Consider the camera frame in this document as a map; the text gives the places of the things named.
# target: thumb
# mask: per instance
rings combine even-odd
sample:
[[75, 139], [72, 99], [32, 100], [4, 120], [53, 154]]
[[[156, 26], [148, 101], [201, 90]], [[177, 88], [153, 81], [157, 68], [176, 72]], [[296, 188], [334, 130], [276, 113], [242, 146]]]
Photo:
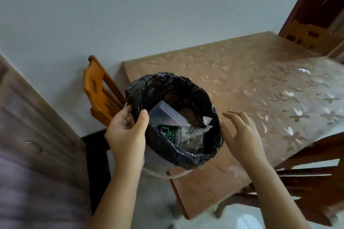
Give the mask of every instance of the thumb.
[[227, 127], [223, 123], [220, 123], [220, 131], [221, 131], [221, 137], [226, 142], [226, 144], [229, 148], [230, 144], [232, 144], [234, 142], [234, 138], [232, 137], [232, 135], [228, 131]]
[[147, 110], [142, 110], [140, 112], [139, 118], [137, 119], [137, 122], [135, 123], [133, 129], [135, 132], [139, 133], [140, 135], [144, 135], [146, 132], [147, 126], [149, 122], [149, 115]]

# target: green label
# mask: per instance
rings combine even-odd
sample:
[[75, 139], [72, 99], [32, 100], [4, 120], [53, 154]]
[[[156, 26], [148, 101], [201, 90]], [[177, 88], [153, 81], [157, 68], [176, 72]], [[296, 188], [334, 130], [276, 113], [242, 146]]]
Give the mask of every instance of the green label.
[[163, 135], [173, 144], [175, 144], [178, 128], [179, 126], [171, 126], [171, 125], [163, 125], [163, 124], [160, 124], [157, 126], [157, 129], [160, 131], [161, 135]]

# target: black garbage bag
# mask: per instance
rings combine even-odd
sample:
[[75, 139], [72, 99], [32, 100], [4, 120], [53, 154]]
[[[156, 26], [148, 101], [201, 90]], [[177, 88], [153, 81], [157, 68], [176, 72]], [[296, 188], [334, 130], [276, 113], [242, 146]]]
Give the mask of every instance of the black garbage bag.
[[141, 110], [148, 112], [161, 100], [176, 111], [189, 108], [193, 111], [202, 127], [203, 116], [213, 118], [213, 127], [204, 133], [202, 154], [181, 150], [160, 134], [156, 126], [148, 125], [145, 133], [146, 143], [157, 154], [176, 166], [194, 169], [215, 156], [223, 141], [220, 135], [220, 121], [208, 94], [186, 77], [173, 73], [160, 72], [148, 74], [132, 82], [126, 90], [128, 104], [132, 105], [135, 122]]

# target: table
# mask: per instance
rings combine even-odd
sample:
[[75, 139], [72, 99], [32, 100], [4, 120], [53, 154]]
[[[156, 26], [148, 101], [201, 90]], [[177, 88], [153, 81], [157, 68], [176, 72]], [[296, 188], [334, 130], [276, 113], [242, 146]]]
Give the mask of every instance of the table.
[[[271, 32], [199, 45], [123, 62], [130, 82], [145, 74], [186, 76], [221, 112], [245, 111], [277, 166], [344, 118], [344, 67]], [[174, 167], [170, 174], [183, 169]], [[187, 219], [240, 191], [250, 179], [224, 144], [217, 155], [171, 184]]]

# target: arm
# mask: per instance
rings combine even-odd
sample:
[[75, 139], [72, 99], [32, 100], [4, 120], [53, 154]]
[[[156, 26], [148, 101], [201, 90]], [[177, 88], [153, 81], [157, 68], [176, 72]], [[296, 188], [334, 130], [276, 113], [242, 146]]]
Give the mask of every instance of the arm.
[[310, 229], [281, 179], [268, 163], [252, 118], [246, 113], [233, 111], [223, 115], [232, 121], [237, 133], [232, 137], [226, 126], [221, 123], [221, 136], [256, 188], [266, 228]]
[[141, 111], [134, 125], [130, 112], [131, 106], [127, 106], [116, 114], [105, 133], [116, 159], [116, 170], [92, 217], [91, 229], [129, 229], [131, 226], [149, 116], [146, 110]]

